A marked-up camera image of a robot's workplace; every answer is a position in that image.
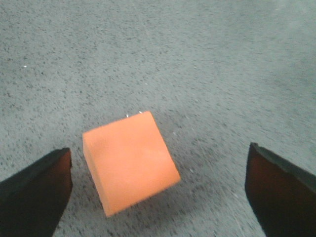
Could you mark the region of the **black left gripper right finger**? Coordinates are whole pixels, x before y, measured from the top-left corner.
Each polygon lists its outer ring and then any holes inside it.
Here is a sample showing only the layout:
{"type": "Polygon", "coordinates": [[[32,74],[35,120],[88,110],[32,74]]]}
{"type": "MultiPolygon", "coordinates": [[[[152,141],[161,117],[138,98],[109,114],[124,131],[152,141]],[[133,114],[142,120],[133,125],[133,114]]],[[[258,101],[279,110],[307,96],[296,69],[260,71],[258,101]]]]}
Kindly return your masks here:
{"type": "Polygon", "coordinates": [[[257,143],[251,143],[244,187],[266,236],[316,235],[314,175],[257,143]]]}

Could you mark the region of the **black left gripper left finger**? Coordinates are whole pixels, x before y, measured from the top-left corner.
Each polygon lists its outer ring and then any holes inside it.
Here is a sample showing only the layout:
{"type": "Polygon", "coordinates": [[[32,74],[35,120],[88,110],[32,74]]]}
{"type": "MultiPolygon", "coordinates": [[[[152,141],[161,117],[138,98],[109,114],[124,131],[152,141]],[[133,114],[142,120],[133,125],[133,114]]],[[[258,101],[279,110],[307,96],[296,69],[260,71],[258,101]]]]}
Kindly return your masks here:
{"type": "Polygon", "coordinates": [[[0,183],[0,235],[51,237],[70,199],[71,151],[54,150],[0,183]]]}

